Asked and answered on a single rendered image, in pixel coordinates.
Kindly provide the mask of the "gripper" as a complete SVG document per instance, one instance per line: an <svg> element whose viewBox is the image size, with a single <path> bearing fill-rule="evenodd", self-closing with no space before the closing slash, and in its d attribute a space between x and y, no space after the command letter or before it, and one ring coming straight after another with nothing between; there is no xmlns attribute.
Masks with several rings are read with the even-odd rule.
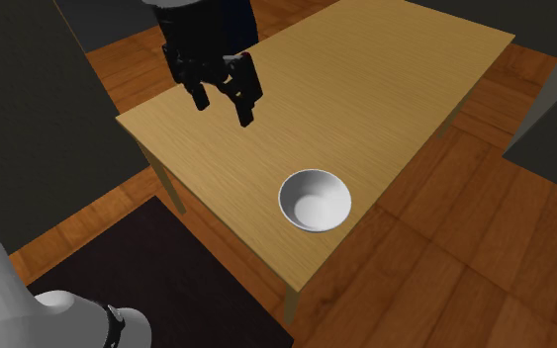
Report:
<svg viewBox="0 0 557 348"><path fill-rule="evenodd" d="M162 50L173 80L182 83L198 111L209 105L206 90L197 78L183 81L188 61L216 61L238 52L239 30L224 0L156 0L153 13L166 43ZM216 85L233 102L240 125L254 120L255 88L251 82L226 78Z"/></svg>

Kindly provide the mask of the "wooden table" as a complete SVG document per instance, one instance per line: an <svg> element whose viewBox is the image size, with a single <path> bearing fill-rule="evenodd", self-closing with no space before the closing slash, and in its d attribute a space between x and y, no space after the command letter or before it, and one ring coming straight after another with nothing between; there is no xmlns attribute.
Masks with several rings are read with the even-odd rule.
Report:
<svg viewBox="0 0 557 348"><path fill-rule="evenodd" d="M284 281L291 322L300 291L511 39L407 0L338 0L250 49L263 95L249 126L220 92L198 111L179 86L118 121L164 186L180 181ZM327 232L279 208L283 181L309 168L351 194Z"/></svg>

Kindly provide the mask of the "white bowl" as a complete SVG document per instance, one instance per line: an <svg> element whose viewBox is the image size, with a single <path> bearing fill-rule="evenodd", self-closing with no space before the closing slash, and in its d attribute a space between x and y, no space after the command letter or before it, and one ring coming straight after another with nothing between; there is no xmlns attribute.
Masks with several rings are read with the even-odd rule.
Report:
<svg viewBox="0 0 557 348"><path fill-rule="evenodd" d="M295 227L313 233L340 226L349 216L352 199L347 186L334 174L304 169L286 178L278 192L283 216Z"/></svg>

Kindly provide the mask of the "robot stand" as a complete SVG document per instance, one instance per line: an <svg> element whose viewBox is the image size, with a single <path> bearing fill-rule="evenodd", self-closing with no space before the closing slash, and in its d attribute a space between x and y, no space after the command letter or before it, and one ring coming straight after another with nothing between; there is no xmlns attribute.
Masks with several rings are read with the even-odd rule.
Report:
<svg viewBox="0 0 557 348"><path fill-rule="evenodd" d="M28 286L142 312L151 348L292 348L293 337L157 197Z"/></svg>

